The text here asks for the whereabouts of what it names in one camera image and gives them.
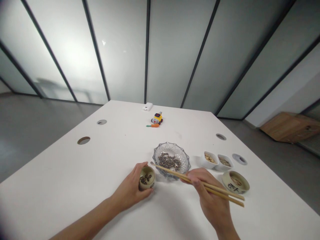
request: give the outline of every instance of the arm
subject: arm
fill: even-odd
[[[240,240],[231,219],[229,201],[207,192],[201,181],[220,188],[224,188],[223,185],[205,168],[193,169],[187,175],[199,194],[202,211],[216,230],[219,240]]]
[[[63,229],[51,240],[93,239],[120,212],[148,197],[153,189],[139,191],[139,177],[144,166],[147,166],[147,162],[136,164],[132,172],[123,180],[111,197],[105,199],[82,218]]]

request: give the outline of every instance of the left hand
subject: left hand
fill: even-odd
[[[153,192],[153,188],[146,189],[142,192],[139,191],[140,173],[142,168],[147,165],[148,162],[137,163],[131,173],[129,173],[110,197],[119,212],[132,207]]]

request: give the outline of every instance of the ceramic cup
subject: ceramic cup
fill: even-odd
[[[148,188],[153,188],[155,180],[156,180],[156,174],[155,174],[153,168],[149,167],[149,166],[144,167],[140,173],[140,179],[139,179],[140,189],[145,190]]]
[[[228,167],[226,165],[223,165],[220,161],[220,158],[223,158],[224,160],[226,160],[231,167]],[[214,167],[215,170],[217,171],[220,171],[220,172],[227,172],[229,170],[231,170],[234,166],[233,166],[233,162],[231,161],[231,159],[229,157],[227,157],[226,155],[221,155],[221,154],[218,154],[218,159],[219,159],[219,163],[218,165],[216,165]]]
[[[207,159],[206,159],[206,156],[205,154],[208,154],[216,163],[212,163],[212,162],[209,162]],[[201,165],[205,168],[208,168],[208,169],[212,169],[214,168],[215,166],[219,165],[220,161],[218,160],[218,158],[216,157],[216,155],[214,155],[213,153],[211,152],[204,152],[201,156]]]
[[[235,171],[225,172],[222,175],[223,185],[231,192],[244,194],[250,189],[248,181]]]

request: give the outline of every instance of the toy carrot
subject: toy carrot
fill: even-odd
[[[159,124],[152,124],[152,125],[147,125],[147,127],[159,127]]]

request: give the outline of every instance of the wooden cabinet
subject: wooden cabinet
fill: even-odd
[[[260,129],[276,141],[296,143],[320,133],[320,122],[300,114],[282,112]]]

